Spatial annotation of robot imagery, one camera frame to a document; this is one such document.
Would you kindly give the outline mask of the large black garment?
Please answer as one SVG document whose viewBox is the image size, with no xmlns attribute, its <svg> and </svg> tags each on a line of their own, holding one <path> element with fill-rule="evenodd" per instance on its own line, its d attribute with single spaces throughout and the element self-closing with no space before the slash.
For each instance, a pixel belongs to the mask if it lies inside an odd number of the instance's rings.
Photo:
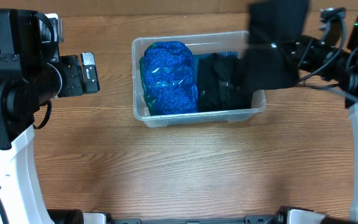
<svg viewBox="0 0 358 224">
<path fill-rule="evenodd" d="M 243 77 L 242 90 L 277 90 L 296 85 L 298 69 L 285 44 L 300 38 L 308 8 L 308 0 L 270 0 L 249 5 L 248 48 L 238 68 Z"/>
</svg>

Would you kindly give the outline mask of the blue sequin fabric garment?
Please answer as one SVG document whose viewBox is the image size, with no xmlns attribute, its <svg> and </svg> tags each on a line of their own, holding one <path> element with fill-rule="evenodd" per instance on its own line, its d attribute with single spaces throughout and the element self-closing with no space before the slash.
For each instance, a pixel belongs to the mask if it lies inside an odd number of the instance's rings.
<svg viewBox="0 0 358 224">
<path fill-rule="evenodd" d="M 185 44 L 177 41 L 152 43 L 139 64 L 150 115 L 198 111 L 193 54 Z"/>
</svg>

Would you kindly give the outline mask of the blue denim jeans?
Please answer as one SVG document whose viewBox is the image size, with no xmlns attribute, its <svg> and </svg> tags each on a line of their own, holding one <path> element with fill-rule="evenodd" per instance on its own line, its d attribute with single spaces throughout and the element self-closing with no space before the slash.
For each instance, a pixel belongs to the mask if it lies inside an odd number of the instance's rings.
<svg viewBox="0 0 358 224">
<path fill-rule="evenodd" d="M 238 57 L 239 53 L 236 51 L 225 51 L 225 52 L 217 52 L 218 55 L 220 56 L 235 56 Z M 195 68 L 198 68 L 198 64 L 199 64 L 199 60 L 202 58 L 207 58 L 211 55 L 211 53 L 208 54 L 198 54 L 198 55 L 193 55 L 193 61 L 194 61 L 194 66 Z"/>
</svg>

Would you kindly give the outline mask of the black garment with tape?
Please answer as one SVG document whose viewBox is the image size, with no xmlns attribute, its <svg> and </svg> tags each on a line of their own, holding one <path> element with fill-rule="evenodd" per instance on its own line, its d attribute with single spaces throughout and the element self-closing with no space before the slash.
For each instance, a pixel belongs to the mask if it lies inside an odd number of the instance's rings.
<svg viewBox="0 0 358 224">
<path fill-rule="evenodd" d="M 242 75 L 237 71 L 240 59 L 214 53 L 212 69 L 218 81 L 218 100 L 222 110 L 251 108 L 252 95 L 243 90 Z"/>
</svg>

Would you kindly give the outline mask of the small black garment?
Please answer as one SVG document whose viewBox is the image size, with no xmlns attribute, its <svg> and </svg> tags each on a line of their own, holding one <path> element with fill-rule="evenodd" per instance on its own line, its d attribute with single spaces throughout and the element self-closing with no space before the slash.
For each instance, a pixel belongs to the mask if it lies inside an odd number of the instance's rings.
<svg viewBox="0 0 358 224">
<path fill-rule="evenodd" d="M 198 111 L 220 111 L 222 103 L 219 90 L 219 76 L 213 65 L 219 59 L 216 53 L 200 58 L 198 61 Z"/>
</svg>

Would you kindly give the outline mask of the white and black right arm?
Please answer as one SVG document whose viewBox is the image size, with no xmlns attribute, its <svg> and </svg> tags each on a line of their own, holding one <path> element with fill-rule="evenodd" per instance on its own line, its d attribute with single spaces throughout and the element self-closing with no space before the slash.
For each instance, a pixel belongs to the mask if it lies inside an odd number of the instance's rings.
<svg viewBox="0 0 358 224">
<path fill-rule="evenodd" d="M 358 223 L 358 16 L 347 39 L 345 14 L 343 7 L 321 11 L 322 38 L 302 35 L 284 49 L 287 59 L 308 73 L 298 80 L 299 86 L 307 86 L 309 78 L 319 75 L 328 82 L 320 90 L 345 99 L 354 137 L 354 190 L 348 222 Z"/>
</svg>

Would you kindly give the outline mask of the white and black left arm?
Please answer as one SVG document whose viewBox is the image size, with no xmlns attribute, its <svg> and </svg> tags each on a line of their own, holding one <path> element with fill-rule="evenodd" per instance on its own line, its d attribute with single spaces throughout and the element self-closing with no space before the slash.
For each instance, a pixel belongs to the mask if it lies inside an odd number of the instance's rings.
<svg viewBox="0 0 358 224">
<path fill-rule="evenodd" d="M 52 100 L 97 93 L 91 52 L 62 56 L 56 14 L 0 9 L 0 223 L 107 223 L 105 213 L 45 206 L 34 159 L 34 115 Z"/>
</svg>

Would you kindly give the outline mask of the clear plastic storage bin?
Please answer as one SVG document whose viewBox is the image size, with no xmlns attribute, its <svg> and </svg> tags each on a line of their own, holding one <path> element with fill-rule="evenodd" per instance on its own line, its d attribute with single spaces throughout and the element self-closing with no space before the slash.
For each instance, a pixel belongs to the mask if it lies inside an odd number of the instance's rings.
<svg viewBox="0 0 358 224">
<path fill-rule="evenodd" d="M 133 82 L 133 114 L 136 119 L 149 128 L 161 128 L 177 124 L 208 123 L 217 121 L 245 121 L 251 116 L 262 112 L 267 105 L 265 92 L 254 92 L 250 109 L 212 111 L 205 113 L 174 114 L 151 116 L 144 100 L 144 89 L 140 76 L 140 58 L 145 50 L 153 43 L 160 41 L 179 41 L 185 44 L 196 55 L 214 52 L 244 53 L 247 48 L 249 32 L 237 30 L 232 32 L 219 32 L 194 35 L 139 37 L 132 42 L 132 82 Z"/>
</svg>

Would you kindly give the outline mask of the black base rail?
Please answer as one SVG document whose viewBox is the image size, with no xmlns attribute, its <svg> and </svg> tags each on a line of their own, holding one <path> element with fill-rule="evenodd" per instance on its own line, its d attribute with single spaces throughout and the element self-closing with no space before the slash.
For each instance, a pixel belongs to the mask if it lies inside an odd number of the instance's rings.
<svg viewBox="0 0 358 224">
<path fill-rule="evenodd" d="M 244 218 L 202 218 L 202 219 L 171 219 L 141 220 L 139 218 L 113 219 L 108 217 L 107 224 L 271 224 L 273 215 L 246 215 Z"/>
</svg>

